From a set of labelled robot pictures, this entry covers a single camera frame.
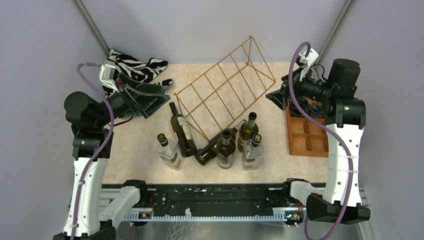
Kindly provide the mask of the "olive green wine bottle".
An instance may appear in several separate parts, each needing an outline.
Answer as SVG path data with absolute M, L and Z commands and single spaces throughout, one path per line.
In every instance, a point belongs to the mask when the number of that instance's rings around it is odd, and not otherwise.
M 251 140 L 253 136 L 259 132 L 256 119 L 257 114 L 255 112 L 250 112 L 248 115 L 248 120 L 240 127 L 237 140 L 237 149 L 241 153 L 243 152 L 245 141 Z

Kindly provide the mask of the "clear square liquor bottle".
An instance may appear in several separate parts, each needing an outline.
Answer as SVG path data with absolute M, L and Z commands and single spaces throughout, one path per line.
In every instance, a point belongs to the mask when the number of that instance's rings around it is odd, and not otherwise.
M 262 145 L 262 136 L 254 134 L 252 139 L 246 140 L 242 152 L 242 169 L 252 171 L 258 168 L 262 161 L 264 148 Z

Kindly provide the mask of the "brown wine bottle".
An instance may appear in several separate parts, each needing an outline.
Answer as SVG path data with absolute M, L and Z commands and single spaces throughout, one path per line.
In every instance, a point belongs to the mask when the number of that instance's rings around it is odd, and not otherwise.
M 225 129 L 216 145 L 218 165 L 222 169 L 229 169 L 234 163 L 236 143 L 232 136 L 233 132 Z

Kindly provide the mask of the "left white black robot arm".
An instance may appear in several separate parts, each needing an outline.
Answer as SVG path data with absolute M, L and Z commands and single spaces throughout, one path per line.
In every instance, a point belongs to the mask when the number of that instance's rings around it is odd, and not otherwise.
M 166 88 L 135 83 L 121 74 L 118 92 L 98 102 L 75 91 L 64 101 L 65 118 L 74 135 L 74 183 L 69 214 L 56 240 L 113 240 L 133 207 L 152 204 L 146 182 L 130 179 L 118 186 L 117 196 L 100 209 L 103 177 L 111 155 L 115 119 L 127 113 L 151 116 L 169 99 Z

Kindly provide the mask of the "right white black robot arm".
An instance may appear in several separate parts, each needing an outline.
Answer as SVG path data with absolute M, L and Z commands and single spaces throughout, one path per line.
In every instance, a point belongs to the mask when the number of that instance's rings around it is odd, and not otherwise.
M 327 134 L 327 180 L 321 191 L 304 179 L 289 178 L 281 199 L 287 206 L 301 202 L 310 221 L 345 225 L 368 221 L 371 211 L 363 205 L 358 186 L 359 149 L 366 125 L 366 104 L 355 97 L 360 64 L 335 59 L 322 83 L 314 82 L 310 72 L 302 76 L 305 70 L 302 66 L 284 75 L 280 89 L 266 98 L 282 110 L 300 97 L 321 104 L 324 123 L 308 120 Z

